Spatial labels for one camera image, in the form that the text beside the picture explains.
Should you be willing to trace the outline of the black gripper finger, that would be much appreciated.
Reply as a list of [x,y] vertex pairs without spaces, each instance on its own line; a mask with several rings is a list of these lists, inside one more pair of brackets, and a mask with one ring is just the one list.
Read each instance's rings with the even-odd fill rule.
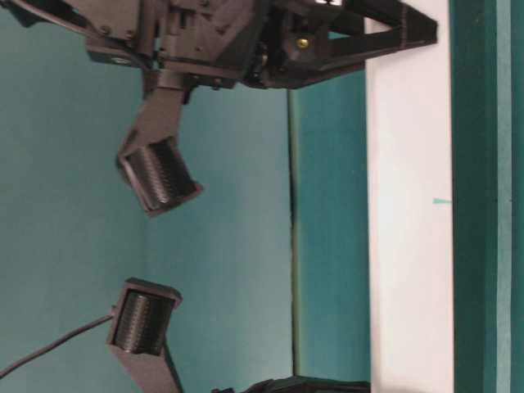
[[343,16],[369,18],[388,27],[376,33],[349,34],[330,41],[332,56],[384,56],[437,43],[438,23],[401,1],[344,1]]
[[332,53],[330,33],[344,38],[364,34],[364,18],[352,11],[302,16],[270,7],[261,31],[261,87],[298,89],[364,68],[363,60]]
[[243,393],[369,393],[370,391],[371,384],[366,381],[345,382],[318,377],[291,376],[257,382],[245,389]]

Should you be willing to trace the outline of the black gripper body top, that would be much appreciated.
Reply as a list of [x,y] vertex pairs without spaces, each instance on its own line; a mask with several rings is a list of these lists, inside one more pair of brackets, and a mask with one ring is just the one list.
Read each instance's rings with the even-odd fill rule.
[[94,1],[85,17],[92,61],[135,67],[132,56],[195,75],[201,84],[242,81],[255,61],[268,1]]

